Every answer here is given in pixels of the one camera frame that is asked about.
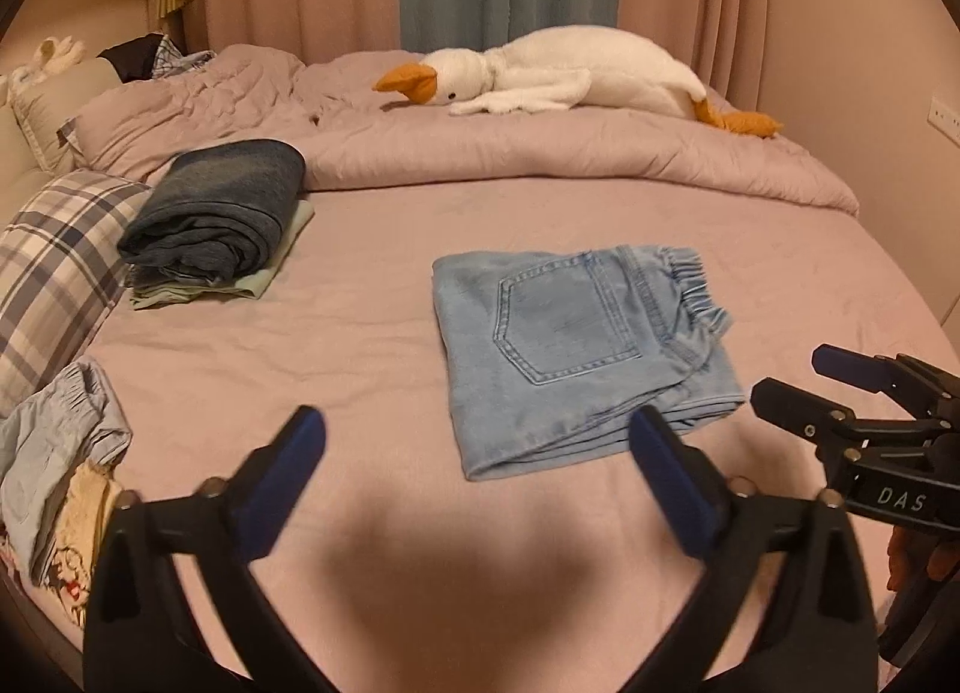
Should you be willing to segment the pile of light clothes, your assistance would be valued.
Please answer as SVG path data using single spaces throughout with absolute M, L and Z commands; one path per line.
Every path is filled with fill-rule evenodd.
M 2 537 L 21 578 L 86 622 L 99 548 L 132 430 L 107 374 L 83 356 L 2 418 Z

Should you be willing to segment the white wall power strip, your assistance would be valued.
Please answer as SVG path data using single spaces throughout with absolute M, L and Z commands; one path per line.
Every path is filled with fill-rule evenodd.
M 960 116 L 947 103 L 937 97 L 931 98 L 928 111 L 929 124 L 953 145 L 960 145 Z

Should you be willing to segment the folded dark blue jeans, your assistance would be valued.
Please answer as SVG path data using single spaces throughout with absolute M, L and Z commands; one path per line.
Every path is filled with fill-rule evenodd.
M 274 257 L 298 205 L 306 160 L 272 139 L 179 155 L 117 243 L 137 269 L 233 282 Z

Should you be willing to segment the white goose plush toy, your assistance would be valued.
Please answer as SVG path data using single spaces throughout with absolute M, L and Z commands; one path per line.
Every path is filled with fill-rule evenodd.
M 654 41 L 599 25 L 542 28 L 485 51 L 438 49 L 386 72 L 374 90 L 457 116 L 599 106 L 690 119 L 737 136 L 769 139 L 781 131 L 763 113 L 718 110 L 692 67 Z

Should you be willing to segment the light blue denim pants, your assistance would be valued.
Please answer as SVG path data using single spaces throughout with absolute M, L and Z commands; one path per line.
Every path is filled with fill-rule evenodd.
M 433 303 L 471 482 L 620 454 L 644 406 L 685 433 L 745 400 L 692 248 L 453 254 Z

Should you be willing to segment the dark clothes at headboard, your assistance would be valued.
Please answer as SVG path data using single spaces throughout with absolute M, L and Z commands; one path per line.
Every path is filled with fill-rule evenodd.
M 98 58 L 109 62 L 122 83 L 180 76 L 205 66 L 215 57 L 210 49 L 183 53 L 169 35 L 148 33 L 103 49 Z

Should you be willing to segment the beige pillow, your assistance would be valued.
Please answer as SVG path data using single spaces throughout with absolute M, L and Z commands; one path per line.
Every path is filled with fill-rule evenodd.
M 60 129 L 89 100 L 119 85 L 121 79 L 112 64 L 93 58 L 31 85 L 11 100 L 13 116 L 41 170 L 53 175 L 70 168 L 70 154 L 60 140 Z

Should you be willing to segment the small white plush toy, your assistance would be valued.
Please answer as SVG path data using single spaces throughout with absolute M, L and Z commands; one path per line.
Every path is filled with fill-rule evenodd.
M 18 95 L 24 94 L 34 85 L 68 71 L 70 67 L 82 62 L 86 55 L 86 46 L 82 40 L 73 37 L 44 38 L 37 46 L 31 61 L 15 67 L 9 74 L 2 76 L 2 95 L 0 103 L 8 105 Z

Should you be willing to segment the plaid checked pillow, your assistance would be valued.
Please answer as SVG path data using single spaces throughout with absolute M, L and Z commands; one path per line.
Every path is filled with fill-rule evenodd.
M 124 288 L 117 243 L 149 195 L 75 170 L 47 183 L 2 233 L 2 415 L 75 360 Z

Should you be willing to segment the mauve quilted duvet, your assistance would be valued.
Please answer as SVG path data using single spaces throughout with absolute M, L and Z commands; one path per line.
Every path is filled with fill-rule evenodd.
M 686 119 L 581 106 L 452 116 L 374 93 L 402 51 L 304 64 L 231 44 L 195 71 L 135 80 L 65 122 L 78 165 L 156 184 L 190 150 L 277 139 L 306 160 L 309 191 L 480 179 L 646 178 L 857 214 L 848 184 L 784 137 L 734 136 Z

